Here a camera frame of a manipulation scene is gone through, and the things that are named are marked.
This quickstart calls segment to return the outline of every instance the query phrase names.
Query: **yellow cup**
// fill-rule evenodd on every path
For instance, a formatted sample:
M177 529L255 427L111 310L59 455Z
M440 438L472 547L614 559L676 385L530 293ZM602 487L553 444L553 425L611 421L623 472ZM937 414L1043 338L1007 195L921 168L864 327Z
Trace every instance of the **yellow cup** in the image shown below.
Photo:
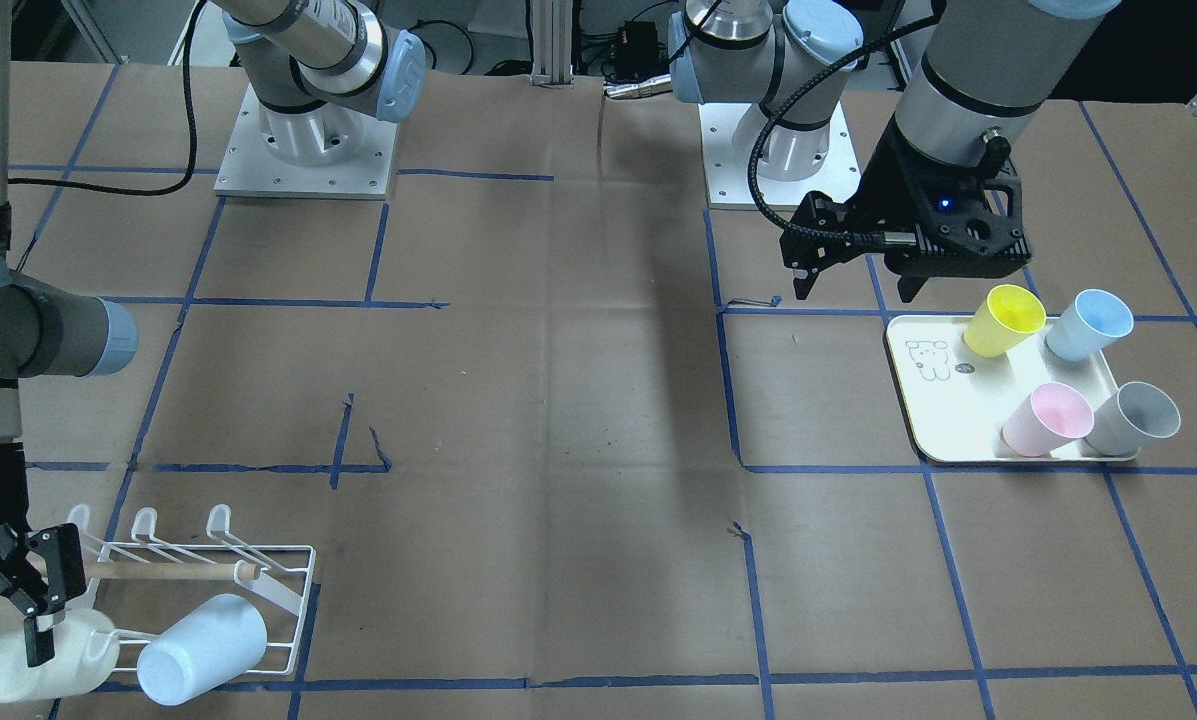
M988 293L964 331L964 342L979 356L998 356L1047 323L1043 301L1014 283L1001 283Z

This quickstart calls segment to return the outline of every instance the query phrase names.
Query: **drying rack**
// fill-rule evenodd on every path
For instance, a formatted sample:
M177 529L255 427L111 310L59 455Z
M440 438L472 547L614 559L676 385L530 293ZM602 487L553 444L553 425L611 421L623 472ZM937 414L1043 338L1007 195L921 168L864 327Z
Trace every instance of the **drying rack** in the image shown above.
M211 543L172 543L156 536L158 511L142 507L132 519L130 542L105 541L90 532L91 507L77 505L69 511L69 523L78 526L78 537L83 544L83 556L95 562L91 568L101 573L89 573L87 592L69 602L68 609L95 609L96 593L101 582L110 579L140 580L154 579L209 579L232 580L238 587L251 594L265 598L281 610L296 617L291 637L269 639L269 651L286 653L282 669L253 669L247 675L291 675L296 671L296 660L300 652L300 635L305 629L309 614L309 598L314 587L314 562L316 551L306 544L251 544L233 536L229 530L232 511L227 505L211 507L206 520L206 537ZM304 559L299 565L282 565L274 555ZM211 556L223 556L227 562ZM108 573L121 570L122 565L144 565L146 568L128 568L128 573ZM99 578L96 575L107 575ZM300 587L296 592L292 585ZM110 634L122 646L144 646L158 635L136 630L119 629ZM115 673L135 673L135 667L117 666Z

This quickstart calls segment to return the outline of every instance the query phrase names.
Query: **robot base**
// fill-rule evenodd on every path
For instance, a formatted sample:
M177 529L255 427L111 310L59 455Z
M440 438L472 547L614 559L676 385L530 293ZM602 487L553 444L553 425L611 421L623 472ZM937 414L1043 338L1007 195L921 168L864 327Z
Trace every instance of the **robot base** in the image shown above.
M709 208L717 210L752 210L749 183L745 167L749 154L739 154L731 146L731 135L749 109L746 102L707 102L700 108L700 140L704 150L704 181L709 193ZM758 178L758 187L767 205L777 210L798 208L803 196L813 190L825 193L837 201L855 194L859 184L859 165L855 160L855 148L846 128L841 105L836 106L830 120L830 150L821 167L812 177L802 181L779 182Z
M278 159L265 146L260 102L249 87L220 161L215 193L238 197L388 200L393 188L397 126L366 118L361 128L366 135L359 150L346 160L320 167L297 167Z

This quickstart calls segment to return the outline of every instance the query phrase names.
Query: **pink cup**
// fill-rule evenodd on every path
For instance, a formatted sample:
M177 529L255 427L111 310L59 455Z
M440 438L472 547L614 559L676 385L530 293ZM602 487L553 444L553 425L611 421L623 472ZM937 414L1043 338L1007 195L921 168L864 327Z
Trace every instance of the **pink cup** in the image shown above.
M1095 423L1087 398L1064 383L1045 383L1002 425L1002 439L1026 457L1049 454L1059 446L1087 437Z

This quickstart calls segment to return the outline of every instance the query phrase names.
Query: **table surface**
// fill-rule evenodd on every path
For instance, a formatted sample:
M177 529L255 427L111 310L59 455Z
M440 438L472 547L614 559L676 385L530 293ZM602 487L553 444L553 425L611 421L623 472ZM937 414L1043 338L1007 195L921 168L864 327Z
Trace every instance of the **table surface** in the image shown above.
M115 675L0 716L1197 716L1186 109L1043 106L1015 150L1037 260L1011 277L1052 313L1128 299L1111 368L1173 395L1179 437L944 468L909 440L883 327L992 281L905 306L858 260L795 301L774 228L706 209L693 106L430 73L388 205L223 200L247 80L194 81L186 190L13 188L10 260L142 334L113 378L23 383L31 520L87 502L122 537L154 506L192 541L227 502L250 542L312 544L300 665L177 710ZM175 68L17 65L13 173L170 183L178 98ZM895 99L845 97L862 160ZM114 584L99 608L160 631L196 592Z

